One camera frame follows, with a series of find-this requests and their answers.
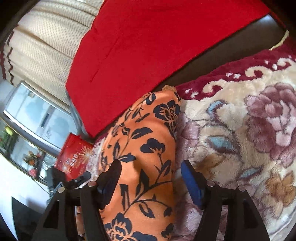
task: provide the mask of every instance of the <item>gold trim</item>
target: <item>gold trim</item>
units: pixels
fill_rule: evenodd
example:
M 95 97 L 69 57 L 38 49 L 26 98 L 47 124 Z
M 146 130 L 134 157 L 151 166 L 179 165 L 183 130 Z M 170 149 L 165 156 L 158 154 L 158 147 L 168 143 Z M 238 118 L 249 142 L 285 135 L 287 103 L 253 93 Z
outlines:
M 286 30 L 285 35 L 283 36 L 283 38 L 276 45 L 271 47 L 269 50 L 274 50 L 275 48 L 281 46 L 288 37 L 289 37 L 289 31 Z

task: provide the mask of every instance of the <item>black cable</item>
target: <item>black cable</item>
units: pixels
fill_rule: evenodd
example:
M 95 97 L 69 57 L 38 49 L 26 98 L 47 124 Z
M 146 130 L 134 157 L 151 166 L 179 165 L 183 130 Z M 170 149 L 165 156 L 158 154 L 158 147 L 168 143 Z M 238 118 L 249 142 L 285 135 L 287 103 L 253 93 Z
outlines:
M 34 179 L 34 178 L 32 178 L 32 180 L 39 186 L 39 187 L 41 187 L 40 185 L 39 185 L 39 183 Z M 43 189 L 43 191 L 45 191 L 48 195 L 50 195 L 49 194 L 49 192 L 48 191 L 46 191 L 43 187 L 41 187 L 42 189 Z

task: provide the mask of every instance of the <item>white wall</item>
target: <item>white wall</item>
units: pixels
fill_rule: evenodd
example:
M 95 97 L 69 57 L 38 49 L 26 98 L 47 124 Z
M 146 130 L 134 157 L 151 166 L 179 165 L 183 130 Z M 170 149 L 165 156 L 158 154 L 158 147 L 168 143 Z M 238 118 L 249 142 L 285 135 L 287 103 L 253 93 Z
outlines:
M 7 226 L 17 238 L 12 216 L 12 197 L 22 204 L 42 213 L 49 195 L 29 176 L 14 167 L 0 155 L 0 213 Z M 47 190 L 47 186 L 38 183 Z

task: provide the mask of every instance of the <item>beige textured fabric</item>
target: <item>beige textured fabric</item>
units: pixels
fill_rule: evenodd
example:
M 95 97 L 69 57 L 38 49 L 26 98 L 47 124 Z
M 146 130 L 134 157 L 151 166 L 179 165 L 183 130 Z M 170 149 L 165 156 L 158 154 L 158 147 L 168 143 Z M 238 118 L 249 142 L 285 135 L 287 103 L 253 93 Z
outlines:
M 68 110 L 65 84 L 102 0 L 42 0 L 14 28 L 3 49 L 6 80 L 28 83 Z

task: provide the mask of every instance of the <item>glass door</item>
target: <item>glass door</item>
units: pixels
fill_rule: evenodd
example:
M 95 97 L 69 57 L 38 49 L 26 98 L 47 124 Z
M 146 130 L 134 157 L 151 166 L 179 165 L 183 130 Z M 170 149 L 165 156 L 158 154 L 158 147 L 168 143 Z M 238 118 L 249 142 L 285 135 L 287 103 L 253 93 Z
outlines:
M 46 183 L 46 171 L 55 166 L 57 159 L 22 136 L 0 119 L 0 153 L 18 169 L 36 180 Z
M 37 140 L 60 151 L 69 133 L 77 134 L 71 115 L 58 109 L 21 82 L 4 114 Z

